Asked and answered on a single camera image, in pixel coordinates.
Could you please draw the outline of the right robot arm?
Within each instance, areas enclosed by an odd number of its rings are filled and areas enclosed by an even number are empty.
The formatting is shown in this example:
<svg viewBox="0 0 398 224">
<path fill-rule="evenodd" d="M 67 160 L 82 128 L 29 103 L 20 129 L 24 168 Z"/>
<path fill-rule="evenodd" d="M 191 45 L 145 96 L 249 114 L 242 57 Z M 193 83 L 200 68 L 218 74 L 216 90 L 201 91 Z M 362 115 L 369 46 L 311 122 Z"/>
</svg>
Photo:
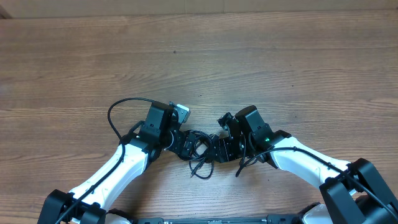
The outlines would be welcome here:
<svg viewBox="0 0 398 224">
<path fill-rule="evenodd" d="M 283 130 L 273 131 L 254 105 L 226 113 L 218 122 L 229 135 L 212 141 L 209 159 L 239 159 L 240 169 L 266 162 L 320 190 L 323 203 L 307 208 L 300 223 L 397 223 L 397 198 L 368 160 L 335 159 Z"/>
</svg>

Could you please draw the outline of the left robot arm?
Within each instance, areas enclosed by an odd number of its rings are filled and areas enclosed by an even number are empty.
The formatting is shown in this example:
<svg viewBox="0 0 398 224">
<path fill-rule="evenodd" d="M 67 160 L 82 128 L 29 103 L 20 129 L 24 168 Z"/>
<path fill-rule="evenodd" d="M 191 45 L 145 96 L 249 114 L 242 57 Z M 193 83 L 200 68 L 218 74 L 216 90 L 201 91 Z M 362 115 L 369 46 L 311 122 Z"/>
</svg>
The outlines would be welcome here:
<svg viewBox="0 0 398 224">
<path fill-rule="evenodd" d="M 69 192 L 54 190 L 43 204 L 39 223 L 105 223 L 121 192 L 154 162 L 164 149 L 180 142 L 180 127 L 190 115 L 181 104 L 150 100 L 147 117 L 124 136 L 113 156 L 88 180 Z"/>
</svg>

